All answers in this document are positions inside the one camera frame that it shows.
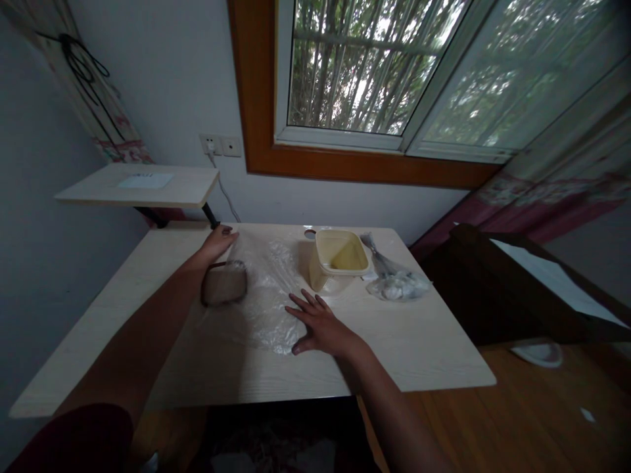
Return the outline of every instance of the wooden window frame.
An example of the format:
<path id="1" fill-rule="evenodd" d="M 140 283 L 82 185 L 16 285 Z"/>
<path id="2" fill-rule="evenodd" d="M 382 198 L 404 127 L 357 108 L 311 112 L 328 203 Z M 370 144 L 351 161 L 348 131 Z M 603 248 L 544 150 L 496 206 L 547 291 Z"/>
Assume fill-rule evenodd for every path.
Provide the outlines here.
<path id="1" fill-rule="evenodd" d="M 276 1 L 228 0 L 247 171 L 254 174 L 477 189 L 502 166 L 274 143 Z"/>

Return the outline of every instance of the white wall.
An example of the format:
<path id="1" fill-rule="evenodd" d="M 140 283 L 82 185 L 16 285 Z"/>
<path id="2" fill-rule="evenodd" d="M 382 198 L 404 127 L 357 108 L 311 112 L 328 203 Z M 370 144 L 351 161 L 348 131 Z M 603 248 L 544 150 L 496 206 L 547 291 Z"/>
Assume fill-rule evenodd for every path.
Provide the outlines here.
<path id="1" fill-rule="evenodd" d="M 0 471 L 45 422 L 9 408 L 148 229 L 53 199 L 105 161 L 32 53 L 0 14 Z"/>
<path id="2" fill-rule="evenodd" d="M 631 200 L 547 243 L 545 248 L 631 307 Z"/>
<path id="3" fill-rule="evenodd" d="M 209 166 L 199 133 L 241 134 L 225 0 L 70 0 L 91 52 L 109 68 L 159 164 Z M 466 191 L 248 175 L 216 159 L 243 221 L 395 228 L 413 243 Z M 219 189 L 209 203 L 232 221 Z"/>

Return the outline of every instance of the black cable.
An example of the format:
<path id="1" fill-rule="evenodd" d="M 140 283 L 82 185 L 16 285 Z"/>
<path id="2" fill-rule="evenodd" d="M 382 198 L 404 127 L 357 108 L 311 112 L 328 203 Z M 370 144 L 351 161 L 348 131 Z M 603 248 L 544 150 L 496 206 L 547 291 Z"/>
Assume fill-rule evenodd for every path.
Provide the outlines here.
<path id="1" fill-rule="evenodd" d="M 90 60 L 92 61 L 92 64 L 94 65 L 96 70 L 99 71 L 100 75 L 105 78 L 108 78 L 110 76 L 110 72 L 107 70 L 107 68 L 103 66 L 103 64 L 101 64 L 99 60 L 96 59 L 85 46 L 83 46 L 83 43 L 81 41 L 73 38 L 68 34 L 61 33 L 59 37 L 53 37 L 40 32 L 35 32 L 35 34 L 61 44 L 61 51 L 64 53 L 66 63 L 74 74 L 74 77 L 77 79 L 77 82 L 83 89 L 83 92 L 87 95 L 87 97 L 92 101 L 94 105 L 96 105 L 97 107 L 100 106 L 105 111 L 107 118 L 110 119 L 110 123 L 118 133 L 118 136 L 120 136 L 121 140 L 125 141 L 125 137 L 122 135 L 122 133 L 120 133 L 120 130 L 116 126 L 116 122 L 110 115 L 110 112 L 107 110 L 105 104 L 103 104 L 103 101 L 97 94 L 96 90 L 94 90 L 94 87 L 92 87 L 92 84 L 96 82 L 96 77 L 94 76 L 94 74 L 92 74 L 92 71 L 89 69 L 85 61 L 73 52 L 72 47 L 76 46 L 83 50 L 83 52 L 90 57 Z"/>

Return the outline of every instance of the wall outlet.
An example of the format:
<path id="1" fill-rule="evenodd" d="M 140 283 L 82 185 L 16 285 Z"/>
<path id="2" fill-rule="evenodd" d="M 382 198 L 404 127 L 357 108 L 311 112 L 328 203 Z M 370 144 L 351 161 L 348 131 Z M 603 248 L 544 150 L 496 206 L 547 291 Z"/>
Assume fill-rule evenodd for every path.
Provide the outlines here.
<path id="1" fill-rule="evenodd" d="M 222 138 L 219 135 L 206 135 L 204 133 L 200 133 L 199 141 L 202 143 L 202 150 L 204 151 L 204 154 L 210 154 L 208 152 L 209 143 L 215 145 L 215 152 L 213 153 L 214 156 L 221 156 L 223 154 Z"/>
<path id="2" fill-rule="evenodd" d="M 241 156 L 241 140 L 238 137 L 222 137 L 222 148 L 224 156 Z"/>

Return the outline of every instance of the plastic bag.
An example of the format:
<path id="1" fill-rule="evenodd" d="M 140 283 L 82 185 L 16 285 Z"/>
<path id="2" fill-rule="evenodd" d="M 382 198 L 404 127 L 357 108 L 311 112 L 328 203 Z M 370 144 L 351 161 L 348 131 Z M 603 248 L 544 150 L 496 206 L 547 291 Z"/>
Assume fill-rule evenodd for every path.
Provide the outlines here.
<path id="1" fill-rule="evenodd" d="M 266 240 L 239 229 L 227 265 L 232 262 L 245 267 L 245 294 L 234 302 L 209 307 L 202 320 L 204 328 L 235 343 L 290 354 L 302 335 L 300 321 L 285 311 L 291 303 L 289 292 L 300 292 L 297 243 Z M 233 279 L 219 276 L 214 280 L 212 290 L 218 294 L 231 292 Z"/>
<path id="2" fill-rule="evenodd" d="M 410 302 L 423 297 L 432 282 L 421 273 L 415 273 L 377 251 L 371 233 L 364 233 L 362 242 L 373 252 L 373 263 L 378 279 L 366 286 L 373 296 L 384 301 Z"/>

